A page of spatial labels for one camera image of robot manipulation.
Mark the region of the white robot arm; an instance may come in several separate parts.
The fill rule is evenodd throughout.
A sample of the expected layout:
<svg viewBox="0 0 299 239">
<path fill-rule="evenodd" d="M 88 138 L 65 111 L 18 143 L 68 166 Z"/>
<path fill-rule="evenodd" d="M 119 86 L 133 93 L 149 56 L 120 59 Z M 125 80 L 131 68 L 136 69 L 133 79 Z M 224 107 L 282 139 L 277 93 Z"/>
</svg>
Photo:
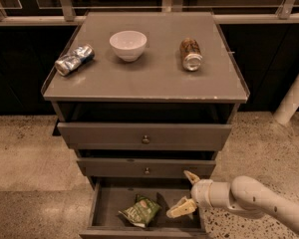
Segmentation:
<svg viewBox="0 0 299 239">
<path fill-rule="evenodd" d="M 168 218 L 210 208 L 221 208 L 250 219 L 267 214 L 299 236 L 299 204 L 279 196 L 258 180 L 238 176 L 231 182 L 216 182 L 201 179 L 188 170 L 183 173 L 192 185 L 190 197 L 182 197 L 171 207 L 166 212 Z"/>
</svg>

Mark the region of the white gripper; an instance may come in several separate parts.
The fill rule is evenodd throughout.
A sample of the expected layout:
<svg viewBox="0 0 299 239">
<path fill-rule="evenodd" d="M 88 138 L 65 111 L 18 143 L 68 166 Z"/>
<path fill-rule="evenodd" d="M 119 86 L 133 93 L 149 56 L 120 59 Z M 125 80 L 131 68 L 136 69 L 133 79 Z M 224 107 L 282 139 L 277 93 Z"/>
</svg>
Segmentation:
<svg viewBox="0 0 299 239">
<path fill-rule="evenodd" d="M 212 180 L 201 179 L 189 170 L 185 170 L 184 175 L 193 185 L 191 188 L 191 198 L 188 199 L 186 196 L 182 197 L 171 209 L 166 212 L 168 218 L 177 218 L 180 216 L 188 215 L 193 213 L 196 208 L 211 208 L 212 204 L 210 201 L 210 186 Z"/>
</svg>

